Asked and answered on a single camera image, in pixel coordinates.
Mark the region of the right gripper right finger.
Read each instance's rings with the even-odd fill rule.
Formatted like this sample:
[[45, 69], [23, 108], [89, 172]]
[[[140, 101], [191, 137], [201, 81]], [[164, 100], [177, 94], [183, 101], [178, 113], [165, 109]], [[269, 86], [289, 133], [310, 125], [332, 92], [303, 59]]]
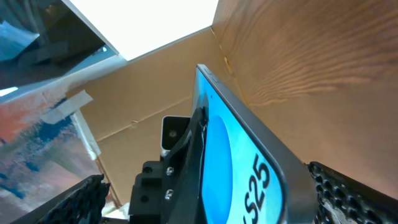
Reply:
[[397, 200], [319, 162], [307, 165], [315, 182], [315, 223], [397, 223]]

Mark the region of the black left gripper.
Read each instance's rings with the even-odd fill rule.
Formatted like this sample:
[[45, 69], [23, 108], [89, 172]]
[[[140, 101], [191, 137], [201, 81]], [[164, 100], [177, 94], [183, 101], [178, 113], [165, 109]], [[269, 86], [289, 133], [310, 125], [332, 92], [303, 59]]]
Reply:
[[147, 161], [135, 178], [131, 224], [197, 223], [207, 119], [197, 108], [163, 161]]

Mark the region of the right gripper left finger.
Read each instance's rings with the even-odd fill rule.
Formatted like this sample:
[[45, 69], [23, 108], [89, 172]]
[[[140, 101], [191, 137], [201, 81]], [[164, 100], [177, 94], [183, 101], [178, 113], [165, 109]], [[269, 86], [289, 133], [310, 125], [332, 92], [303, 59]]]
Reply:
[[110, 186], [91, 175], [12, 224], [99, 224]]

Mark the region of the Galaxy S25 smartphone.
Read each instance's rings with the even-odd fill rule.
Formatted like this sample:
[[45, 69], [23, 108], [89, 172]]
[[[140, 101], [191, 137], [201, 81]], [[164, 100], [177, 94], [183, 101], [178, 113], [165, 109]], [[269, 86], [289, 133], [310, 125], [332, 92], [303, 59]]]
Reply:
[[305, 164], [205, 65], [193, 107], [207, 120], [201, 199], [207, 223], [312, 223], [317, 193]]

